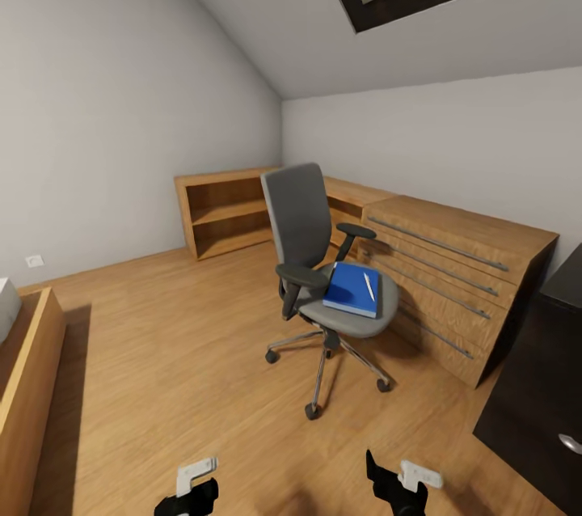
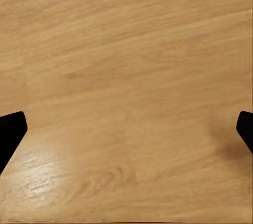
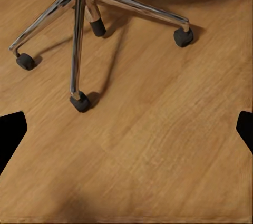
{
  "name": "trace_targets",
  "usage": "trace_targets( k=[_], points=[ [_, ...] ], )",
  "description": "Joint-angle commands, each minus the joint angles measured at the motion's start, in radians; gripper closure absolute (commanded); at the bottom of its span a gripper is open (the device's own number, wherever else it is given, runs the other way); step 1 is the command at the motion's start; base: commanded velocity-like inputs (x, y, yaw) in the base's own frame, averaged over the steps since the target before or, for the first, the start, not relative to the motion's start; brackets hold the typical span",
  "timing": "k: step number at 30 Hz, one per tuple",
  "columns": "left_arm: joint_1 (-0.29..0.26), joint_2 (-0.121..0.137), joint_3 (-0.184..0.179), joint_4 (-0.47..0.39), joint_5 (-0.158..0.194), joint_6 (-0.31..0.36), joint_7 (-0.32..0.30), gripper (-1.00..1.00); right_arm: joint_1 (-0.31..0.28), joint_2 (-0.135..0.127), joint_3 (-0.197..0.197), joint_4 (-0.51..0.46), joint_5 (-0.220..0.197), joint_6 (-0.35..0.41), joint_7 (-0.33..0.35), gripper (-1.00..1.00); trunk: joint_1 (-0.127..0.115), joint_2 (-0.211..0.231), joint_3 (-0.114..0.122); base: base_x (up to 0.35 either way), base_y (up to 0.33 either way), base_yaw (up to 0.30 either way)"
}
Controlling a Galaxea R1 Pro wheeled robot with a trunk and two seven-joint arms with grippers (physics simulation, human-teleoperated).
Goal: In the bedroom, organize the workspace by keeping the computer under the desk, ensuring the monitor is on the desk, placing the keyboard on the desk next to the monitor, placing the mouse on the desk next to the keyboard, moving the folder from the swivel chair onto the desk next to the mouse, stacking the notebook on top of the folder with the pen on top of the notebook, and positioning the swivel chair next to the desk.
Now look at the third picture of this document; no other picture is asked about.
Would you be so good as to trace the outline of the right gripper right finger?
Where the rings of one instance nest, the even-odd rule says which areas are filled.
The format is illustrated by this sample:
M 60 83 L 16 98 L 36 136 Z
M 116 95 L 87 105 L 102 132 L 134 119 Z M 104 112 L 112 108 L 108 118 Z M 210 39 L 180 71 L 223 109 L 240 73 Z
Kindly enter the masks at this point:
M 253 153 L 253 113 L 241 111 L 237 121 L 236 129 Z

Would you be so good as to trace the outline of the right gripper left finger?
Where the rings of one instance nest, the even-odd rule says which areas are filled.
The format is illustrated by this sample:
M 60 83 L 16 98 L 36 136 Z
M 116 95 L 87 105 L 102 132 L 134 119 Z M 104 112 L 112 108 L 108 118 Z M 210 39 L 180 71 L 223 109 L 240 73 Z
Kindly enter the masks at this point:
M 26 132 L 27 124 L 22 111 L 0 118 L 0 174 Z

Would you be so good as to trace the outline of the swivel chair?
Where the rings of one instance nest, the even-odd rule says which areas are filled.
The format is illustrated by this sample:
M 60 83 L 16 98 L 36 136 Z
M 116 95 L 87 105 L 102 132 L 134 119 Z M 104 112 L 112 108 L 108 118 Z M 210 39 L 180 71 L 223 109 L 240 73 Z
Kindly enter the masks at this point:
M 71 62 L 71 79 L 70 79 L 70 102 L 79 111 L 82 112 L 84 107 L 91 105 L 90 100 L 86 95 L 79 90 L 80 64 L 82 52 L 82 38 L 84 17 L 90 23 L 94 34 L 100 37 L 105 34 L 101 14 L 99 12 L 96 1 L 110 4 L 112 6 L 128 9 L 130 11 L 149 15 L 159 18 L 160 20 L 181 26 L 175 30 L 174 39 L 179 47 L 184 43 L 194 41 L 194 34 L 190 28 L 190 20 L 178 14 L 160 9 L 143 3 L 139 0 L 55 0 L 10 46 L 9 51 L 17 56 L 17 64 L 28 70 L 29 64 L 34 64 L 35 61 L 28 54 L 19 54 L 18 48 L 24 45 L 32 37 L 38 34 L 41 30 L 49 26 L 59 16 L 64 14 L 69 9 L 74 9 L 74 32 L 72 45 L 72 62 Z

